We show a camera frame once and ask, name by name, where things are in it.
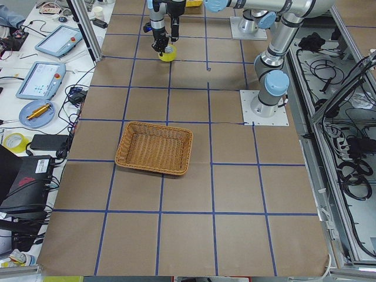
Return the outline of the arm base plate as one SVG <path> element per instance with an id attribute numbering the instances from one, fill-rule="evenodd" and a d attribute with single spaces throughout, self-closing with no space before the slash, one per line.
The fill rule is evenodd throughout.
<path id="1" fill-rule="evenodd" d="M 277 105 L 266 106 L 259 101 L 258 90 L 240 90 L 240 101 L 245 125 L 289 126 L 282 98 Z"/>
<path id="2" fill-rule="evenodd" d="M 264 29 L 259 29 L 254 21 L 249 21 L 239 16 L 230 18 L 231 35 L 233 39 L 266 41 L 267 33 Z"/>

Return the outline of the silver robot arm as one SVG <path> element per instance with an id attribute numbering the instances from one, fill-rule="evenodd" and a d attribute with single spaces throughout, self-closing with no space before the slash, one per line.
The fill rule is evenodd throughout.
<path id="1" fill-rule="evenodd" d="M 164 22 L 167 14 L 167 1 L 148 0 L 147 8 L 149 9 L 150 26 L 155 40 L 152 48 L 162 56 L 169 43 Z"/>
<path id="2" fill-rule="evenodd" d="M 306 18 L 315 18 L 327 12 L 334 1 L 204 1 L 205 8 L 220 12 L 226 8 L 248 9 L 254 15 L 264 11 L 262 18 L 275 12 L 281 19 L 274 30 L 268 48 L 254 61 L 260 82 L 258 96 L 250 102 L 251 110 L 263 118 L 272 117 L 278 103 L 286 94 L 290 80 L 282 71 L 284 57 Z"/>

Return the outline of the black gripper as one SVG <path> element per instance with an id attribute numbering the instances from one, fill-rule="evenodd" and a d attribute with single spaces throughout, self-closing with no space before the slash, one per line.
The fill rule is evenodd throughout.
<path id="1" fill-rule="evenodd" d="M 167 13 L 172 19 L 179 18 L 185 12 L 186 1 L 169 0 L 166 2 L 166 7 Z"/>
<path id="2" fill-rule="evenodd" d="M 171 29 L 171 41 L 176 42 L 179 40 L 179 18 L 171 18 L 170 23 Z M 166 35 L 165 29 L 154 29 L 153 30 L 154 42 L 152 43 L 152 48 L 160 53 L 162 56 L 166 52 L 166 48 L 169 44 L 169 38 Z"/>

